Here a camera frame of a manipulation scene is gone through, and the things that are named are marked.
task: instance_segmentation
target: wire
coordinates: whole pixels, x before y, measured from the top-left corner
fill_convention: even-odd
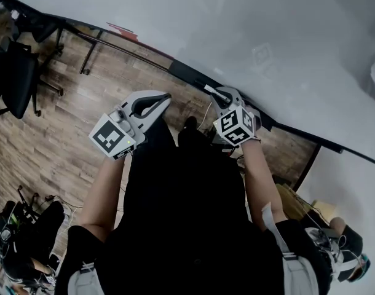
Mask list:
[[[339,242],[341,241],[342,237],[345,238],[345,242],[342,244],[342,246],[339,246]],[[341,248],[343,248],[343,247],[346,246],[346,243],[347,243],[347,237],[346,237],[345,235],[342,235],[342,236],[339,237],[339,240],[338,240],[337,242],[338,242],[337,245],[339,246],[339,249],[341,249]]]
[[[76,209],[74,210],[74,212],[73,212],[72,215],[71,215],[71,219],[70,219],[69,227],[67,227],[63,232],[60,232],[57,236],[63,234],[64,232],[66,232],[66,231],[71,227],[71,222],[73,221],[73,216],[74,216],[75,212],[77,211],[77,209],[79,209],[79,207],[76,207]]]
[[[212,102],[208,105],[208,108],[207,108],[207,111],[205,112],[204,118],[202,119],[201,124],[199,125],[199,127],[197,129],[201,128],[202,124],[204,123],[204,120],[205,120],[205,118],[208,114],[208,111],[210,110],[211,105],[212,105]]]
[[[321,227],[320,225],[318,225],[318,224],[316,223],[316,221],[310,217],[309,213],[305,210],[304,205],[303,205],[303,204],[301,203],[301,201],[299,200],[299,199],[301,199],[301,200],[303,200],[303,199],[300,198],[300,196],[298,196],[298,195],[296,195],[295,198],[297,199],[298,203],[302,206],[302,209],[304,210],[304,212],[306,213],[306,215],[308,215],[308,217],[312,220],[312,222],[316,224],[317,228],[318,228],[322,233],[324,233],[322,227]],[[331,246],[331,240],[330,240],[330,238],[329,238],[325,233],[324,233],[324,236],[325,236],[325,238],[327,238],[327,242],[328,242],[328,243],[330,244],[330,246]]]
[[[61,201],[65,202],[67,205],[73,207],[73,208],[82,208],[82,206],[76,206],[68,203],[67,201],[64,201],[59,195],[54,195],[54,198],[59,198]]]
[[[363,264],[360,260],[360,257],[358,257],[353,251],[351,250],[348,250],[348,249],[343,249],[342,251],[348,251],[349,253],[351,253],[353,256],[355,256],[355,258],[357,259],[358,261],[358,264],[360,265],[360,267],[362,268],[363,267]]]
[[[306,203],[306,204],[308,204],[308,206],[310,206],[313,210],[317,211],[317,212],[320,214],[320,216],[322,217],[322,220],[328,225],[328,222],[327,222],[326,218],[322,215],[322,212],[320,211],[320,209],[315,208],[315,207],[314,207],[313,205],[311,205],[310,203],[307,203],[303,198],[301,198],[301,197],[298,196],[298,195],[296,195],[295,197],[296,197],[296,199],[299,201],[299,204],[302,205],[302,209],[303,209],[304,211],[305,211],[305,209],[304,209],[304,205],[301,203],[301,201],[304,202],[304,203]]]
[[[44,202],[43,202],[42,204],[40,204],[39,207],[38,207],[34,212],[39,211],[39,210],[40,210],[40,207],[41,207],[43,204],[45,204],[46,202],[48,202],[48,201],[47,201],[47,200],[44,200]]]

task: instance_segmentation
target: red object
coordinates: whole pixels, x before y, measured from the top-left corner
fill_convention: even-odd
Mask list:
[[[117,25],[114,25],[114,24],[111,24],[111,23],[108,23],[108,22],[107,22],[107,24],[109,26],[111,26],[112,28],[115,28],[116,30],[118,30],[123,37],[131,39],[133,41],[138,41],[137,35],[135,33],[133,33],[132,31],[129,31],[128,29],[125,29],[123,27],[120,27],[120,26],[117,26]]]

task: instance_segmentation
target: desk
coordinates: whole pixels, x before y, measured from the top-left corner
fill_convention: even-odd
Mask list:
[[[142,42],[239,89],[285,129],[375,159],[375,0],[19,1]]]

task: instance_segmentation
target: white strap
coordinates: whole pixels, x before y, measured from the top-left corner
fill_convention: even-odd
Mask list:
[[[262,220],[264,221],[264,225],[273,233],[276,239],[276,243],[282,253],[289,253],[290,250],[287,247],[286,242],[283,240],[282,236],[280,235],[279,230],[277,229],[274,221],[274,216],[272,215],[272,210],[271,210],[271,203],[267,203],[267,205],[262,208]]]
[[[287,261],[283,258],[285,295],[318,295],[316,274],[304,257]]]
[[[341,271],[348,271],[348,270],[354,269],[357,265],[359,265],[358,260],[353,259],[351,261],[343,262],[340,268],[341,268]]]

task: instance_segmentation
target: backpack strap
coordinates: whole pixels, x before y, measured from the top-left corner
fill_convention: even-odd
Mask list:
[[[104,295],[94,263],[85,264],[69,279],[68,295]]]
[[[316,274],[310,262],[290,252],[272,215],[270,202],[261,210],[264,225],[273,233],[283,258],[285,295],[318,295]]]

